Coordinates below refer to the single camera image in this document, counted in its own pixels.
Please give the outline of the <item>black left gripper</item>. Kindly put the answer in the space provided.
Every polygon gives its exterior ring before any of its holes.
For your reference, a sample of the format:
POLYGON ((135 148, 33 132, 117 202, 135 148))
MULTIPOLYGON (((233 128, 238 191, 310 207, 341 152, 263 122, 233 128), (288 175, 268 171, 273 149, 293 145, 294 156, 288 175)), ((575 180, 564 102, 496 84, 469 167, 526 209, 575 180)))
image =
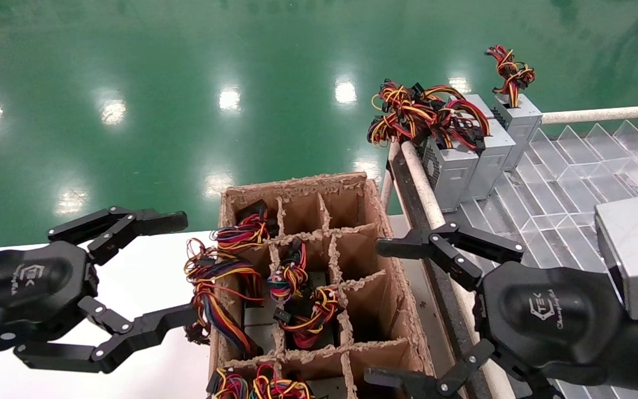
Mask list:
POLYGON ((197 320, 192 304, 173 306, 126 320, 98 300, 93 264, 104 265, 137 237, 181 232, 187 213, 153 208, 102 209, 58 225, 45 247, 0 250, 0 351, 29 368, 111 373, 134 352, 158 346, 171 329, 197 320), (90 241, 87 252, 76 245, 90 241), (50 343, 88 316, 111 335, 98 346, 50 343))

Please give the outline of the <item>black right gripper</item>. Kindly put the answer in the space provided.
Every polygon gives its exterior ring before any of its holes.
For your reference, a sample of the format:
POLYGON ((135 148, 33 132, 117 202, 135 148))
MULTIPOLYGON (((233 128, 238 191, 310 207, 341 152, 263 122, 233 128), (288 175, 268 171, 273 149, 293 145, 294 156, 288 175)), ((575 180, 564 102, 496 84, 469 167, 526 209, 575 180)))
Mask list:
POLYGON ((530 398, 560 398, 547 378, 638 391, 638 320, 628 316, 607 274, 527 267, 517 263, 524 254, 521 243, 454 223, 379 238, 375 252, 430 260, 462 288, 477 292, 477 329, 487 339, 440 378, 368 368, 367 383, 398 388, 410 398, 460 398, 458 391, 494 357, 504 371, 524 379, 530 398), (483 277, 462 252, 501 265, 483 277))

